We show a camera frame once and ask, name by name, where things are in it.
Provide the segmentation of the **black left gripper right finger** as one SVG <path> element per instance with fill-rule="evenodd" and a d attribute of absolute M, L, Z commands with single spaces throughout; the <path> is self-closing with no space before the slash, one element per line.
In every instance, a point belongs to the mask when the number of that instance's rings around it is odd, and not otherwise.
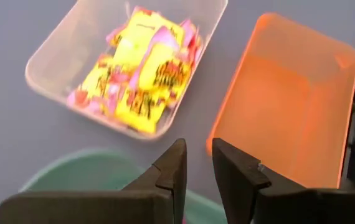
<path fill-rule="evenodd" d="M 228 223 L 355 223 L 355 190 L 306 188 L 221 138 L 212 162 Z"/>

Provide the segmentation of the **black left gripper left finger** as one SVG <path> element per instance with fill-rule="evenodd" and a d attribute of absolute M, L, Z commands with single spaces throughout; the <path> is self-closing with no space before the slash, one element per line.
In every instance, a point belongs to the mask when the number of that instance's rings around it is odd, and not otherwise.
<path fill-rule="evenodd" d="M 121 190 L 24 191 L 0 203 L 0 223 L 182 223 L 186 187 L 180 138 Z"/>

